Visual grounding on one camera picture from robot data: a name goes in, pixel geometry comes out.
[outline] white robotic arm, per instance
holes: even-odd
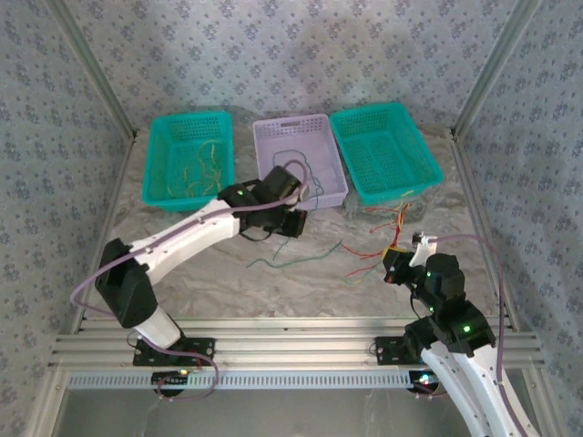
[[[421,359],[444,385],[473,437],[538,436],[510,384],[506,372],[496,377],[497,347],[482,313],[465,300],[464,274],[457,259],[436,254],[435,237],[414,236],[415,253],[388,251],[383,259],[385,281],[404,284],[432,313],[405,327],[401,342],[376,339],[379,346],[399,344],[383,351],[378,361]],[[500,384],[524,434],[506,407]]]
[[[97,278],[97,291],[122,327],[161,349],[172,348],[183,333],[158,305],[152,287],[182,262],[250,227],[298,237],[307,214],[294,206],[305,187],[305,181],[275,167],[263,181],[225,188],[203,209],[156,235],[129,245],[114,239],[104,248],[101,266],[116,265]]]
[[[441,341],[436,341],[431,349],[421,352],[421,358],[444,385],[473,437],[520,437],[500,394],[496,378],[496,352],[496,347],[488,344],[476,349],[470,358],[464,353],[450,352]],[[512,410],[527,436],[538,436],[506,371],[502,372],[502,383],[505,384]]]
[[[151,245],[153,241],[172,234],[177,229],[186,228],[185,231],[167,239],[154,249],[147,249],[134,258],[139,265],[148,267],[146,274],[149,277],[149,283],[152,286],[156,285],[171,270],[187,259],[219,241],[238,235],[240,220],[232,214],[217,216],[201,222],[197,226],[188,227],[189,223],[199,221],[210,212],[229,207],[229,204],[224,200],[213,199],[203,209],[186,217],[176,225],[164,229],[156,235],[131,243],[130,252],[139,251]],[[160,306],[156,307],[150,317],[134,326],[134,329],[163,349],[176,343],[182,335],[174,320]]]

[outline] patterned wallpaper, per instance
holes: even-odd
[[[583,435],[583,4],[545,1],[463,144],[519,310]]]
[[[68,0],[134,127],[399,100],[452,125],[514,0]]]
[[[0,436],[19,436],[127,141],[40,0],[0,2]]]

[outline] electrical wire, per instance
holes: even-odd
[[[323,196],[323,194],[324,194],[324,188],[323,188],[322,183],[320,182],[320,180],[313,175],[312,166],[310,166],[310,163],[308,162],[308,157],[306,157],[303,152],[301,152],[300,150],[296,150],[295,148],[288,148],[288,149],[285,149],[285,150],[280,150],[280,151],[275,152],[273,154],[272,159],[271,159],[271,163],[273,164],[274,167],[276,165],[275,164],[275,157],[277,157],[278,155],[280,155],[282,153],[298,153],[298,154],[302,155],[303,160],[305,162],[305,165],[308,168],[308,172],[310,174],[310,179],[312,180],[313,185],[316,187],[314,195],[313,196],[310,196],[307,199],[305,199],[304,202],[305,201],[308,201],[308,200],[311,200],[312,198],[316,198],[316,205],[314,206],[314,210],[318,209],[318,204],[319,204],[319,201],[320,201],[320,196]]]
[[[396,209],[395,210],[396,212],[398,212],[398,214],[397,214],[397,217],[395,219],[395,225],[396,225],[396,227],[395,227],[394,238],[393,238],[393,242],[391,243],[391,245],[387,249],[395,249],[396,248],[397,243],[399,241],[399,234],[401,233],[401,226],[403,225],[403,222],[404,222],[404,215],[406,214],[407,210],[410,207],[411,207],[411,204],[409,203],[409,204],[405,205],[403,209],[400,209],[400,210]],[[379,229],[379,228],[381,228],[383,226],[389,225],[389,224],[393,224],[393,223],[385,223],[385,224],[383,224],[381,226],[377,226],[376,228],[371,229],[371,233],[372,232],[375,232],[377,229]],[[361,257],[361,259],[375,258],[375,257],[378,257],[380,255],[383,255],[386,252],[386,250],[381,250],[381,251],[375,252],[375,253],[361,253],[361,252],[358,252],[357,250],[354,250],[354,249],[349,248],[348,246],[346,246],[344,244],[343,244],[343,249],[348,250],[353,255],[357,255],[357,256]],[[357,269],[355,271],[352,271],[352,272],[348,273],[347,275],[345,275],[344,277],[345,278],[349,278],[352,275],[355,275],[356,273],[359,273],[359,272],[365,271],[365,270],[369,270],[369,271],[367,271],[363,275],[362,278],[360,278],[359,280],[357,280],[355,282],[348,282],[345,279],[343,279],[343,282],[344,283],[347,283],[347,284],[350,284],[350,285],[357,284],[362,279],[364,279],[366,276],[368,276],[368,274],[371,273],[374,270],[374,268],[376,266],[378,266],[379,264],[380,263],[377,263],[377,264],[374,264],[373,266],[370,266],[370,267],[364,267],[362,269]]]
[[[165,399],[165,400],[170,401],[170,402],[197,401],[197,400],[206,398],[207,396],[209,396],[211,393],[214,392],[215,387],[217,387],[217,384],[219,383],[219,380],[220,380],[220,373],[219,373],[219,366],[217,366],[217,363],[215,361],[213,361],[210,357],[207,357],[206,355],[202,355],[201,353],[197,353],[197,352],[169,351],[168,349],[160,348],[157,344],[152,343],[146,337],[142,338],[142,340],[144,342],[146,342],[146,344],[150,348],[152,348],[154,351],[158,351],[158,352],[164,353],[166,355],[172,355],[175,357],[191,357],[191,358],[196,358],[197,360],[206,361],[208,364],[210,364],[212,366],[212,368],[215,371],[215,377],[212,380],[212,384],[205,392],[203,392],[202,394],[199,394],[199,395],[188,396],[188,397],[184,397],[184,398],[169,398],[169,397],[164,396],[162,394],[162,391],[161,391],[162,385],[164,385],[164,382],[167,379],[172,378],[172,377],[168,376],[166,378],[160,379],[158,381],[158,389],[156,390],[157,394],[160,396],[160,399]]]
[[[307,183],[308,183],[308,170],[303,165],[303,163],[297,159],[292,159],[292,160],[288,161],[283,167],[287,168],[291,164],[298,164],[303,169],[302,184],[300,185],[299,191],[298,191],[301,193],[305,189],[305,187],[307,186]],[[108,271],[115,268],[116,266],[118,266],[118,265],[120,265],[120,264],[122,264],[130,259],[134,259],[135,257],[137,257],[143,253],[146,253],[149,250],[155,249],[157,246],[165,243],[169,239],[173,239],[173,238],[179,236],[181,233],[183,233],[187,229],[191,229],[191,228],[199,225],[200,223],[204,223],[206,220],[214,219],[215,217],[222,216],[224,214],[234,214],[237,212],[262,211],[264,209],[277,208],[277,207],[280,207],[281,205],[286,205],[289,202],[297,201],[297,197],[298,197],[297,194],[291,194],[287,198],[282,198],[280,200],[276,200],[276,201],[270,202],[270,203],[265,203],[263,205],[255,205],[252,207],[236,207],[236,208],[219,209],[216,211],[212,211],[208,214],[205,214],[204,216],[202,216],[201,218],[199,218],[197,220],[191,221],[189,223],[185,223],[184,225],[180,226],[179,228],[172,230],[171,232],[169,232],[165,236],[160,237],[159,239],[153,240],[149,245],[147,245],[141,249],[135,250],[133,252],[129,252],[128,254],[126,254],[118,259],[114,259],[113,261],[109,262],[105,266],[101,267],[100,269],[95,271],[93,274],[89,275],[85,280],[83,280],[83,282],[81,282],[79,285],[77,285],[77,287],[71,293],[69,300],[71,301],[72,304],[77,305],[78,307],[84,308],[86,310],[93,310],[93,311],[98,312],[100,314],[106,314],[106,315],[110,316],[111,311],[102,310],[102,309],[97,308],[93,305],[88,305],[84,302],[81,302],[77,299],[77,296],[81,293],[81,291],[83,291],[95,279],[97,279],[98,277],[100,277],[104,273],[107,273]]]
[[[361,269],[356,269],[355,271],[351,271],[350,273],[344,275],[345,278],[350,278],[352,275],[355,275],[356,273],[359,273],[361,271],[367,271],[370,269],[374,269],[377,265],[374,264],[373,266],[369,266],[369,267],[363,267]]]
[[[324,258],[328,257],[329,255],[331,255],[332,252],[334,252],[336,250],[336,248],[338,248],[341,244],[343,244],[343,241],[342,240],[340,240],[336,244],[334,244],[334,246],[332,246],[332,248],[330,250],[328,250],[326,253],[324,253],[321,256],[318,256],[318,257],[309,257],[309,258],[304,258],[304,259],[296,259],[294,261],[284,262],[283,264],[280,264],[280,265],[271,264],[265,258],[259,258],[259,259],[254,260],[252,263],[248,264],[247,265],[247,269],[249,267],[251,267],[253,264],[255,264],[257,262],[260,262],[260,261],[264,262],[265,264],[267,264],[268,266],[270,266],[272,269],[282,269],[284,267],[292,266],[294,264],[300,264],[301,262],[315,261],[317,259],[324,259]]]
[[[361,282],[361,281],[362,281],[364,278],[366,278],[368,275],[370,275],[371,273],[373,273],[373,272],[374,272],[374,269],[375,269],[375,268],[376,268],[376,267],[377,267],[379,264],[381,264],[381,263],[379,262],[379,263],[377,263],[377,264],[374,264],[373,268],[372,268],[372,269],[370,269],[370,270],[368,270],[366,273],[364,273],[364,274],[363,274],[363,275],[362,275],[362,276],[361,276],[359,279],[356,279],[356,280],[347,280],[347,279],[345,279],[345,278],[340,278],[340,280],[341,280],[342,282],[344,282],[345,284],[348,284],[348,285],[356,285],[356,284],[358,284],[359,282]]]
[[[502,402],[506,407],[508,414],[512,418],[512,422],[520,432],[520,435],[523,437],[527,437],[527,432],[525,431],[522,423],[517,417],[516,412],[512,408],[512,404],[508,399],[508,394],[506,393],[506,388],[504,387],[505,382],[502,381],[502,355],[504,353],[504,271],[502,270],[502,261],[498,255],[496,248],[487,240],[477,235],[472,234],[455,234],[455,235],[448,235],[446,237],[440,237],[437,239],[430,239],[428,243],[445,243],[447,241],[455,241],[458,239],[471,239],[473,241],[477,241],[480,244],[486,246],[492,255],[494,256],[494,260],[496,261],[496,267],[498,269],[498,349],[496,351],[496,379],[497,379],[497,387],[500,388],[500,396],[502,397]]]
[[[292,239],[291,237],[288,237],[285,241],[282,242],[282,244],[277,248],[277,250],[273,254],[273,258],[271,259],[272,261],[274,261],[277,258],[278,254],[280,253],[280,250],[287,246],[291,239]]]

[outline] green wire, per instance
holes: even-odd
[[[251,267],[253,264],[255,264],[256,262],[259,262],[259,261],[263,261],[265,264],[267,264],[268,266],[270,266],[272,269],[281,269],[283,267],[292,266],[293,264],[299,264],[301,262],[315,261],[317,259],[324,259],[327,256],[329,256],[332,252],[334,252],[341,244],[343,244],[343,241],[342,240],[338,241],[330,250],[328,250],[325,254],[323,254],[323,255],[321,255],[319,257],[310,257],[310,258],[305,258],[305,259],[296,259],[295,261],[284,262],[283,264],[280,264],[279,266],[276,266],[275,264],[271,264],[268,260],[266,260],[264,258],[259,258],[259,259],[254,260],[251,264],[249,264],[247,266],[247,269],[249,267]]]
[[[282,242],[282,244],[275,251],[275,254],[273,255],[273,258],[271,259],[272,261],[274,261],[277,258],[277,255],[278,255],[278,253],[280,253],[280,250],[282,250],[283,249],[283,246],[287,245],[290,242],[291,239],[292,239],[291,237],[288,237],[285,241]]]

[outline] metal corner post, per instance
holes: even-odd
[[[71,14],[68,6],[63,0],[45,0],[45,2],[61,32],[63,32],[63,36],[85,70],[87,77],[103,101],[104,106],[113,117],[119,132],[126,138],[133,137],[133,129],[129,123],[128,116],[119,103],[116,94],[107,81],[101,66],[93,55],[83,33],[77,26],[75,18]]]
[[[478,76],[464,106],[454,124],[455,138],[463,137],[469,129],[474,117],[486,100],[487,95],[500,76],[506,61],[512,55],[520,37],[527,28],[530,19],[538,10],[542,0],[518,0],[510,17],[506,21],[502,33],[490,52],[480,75]]]

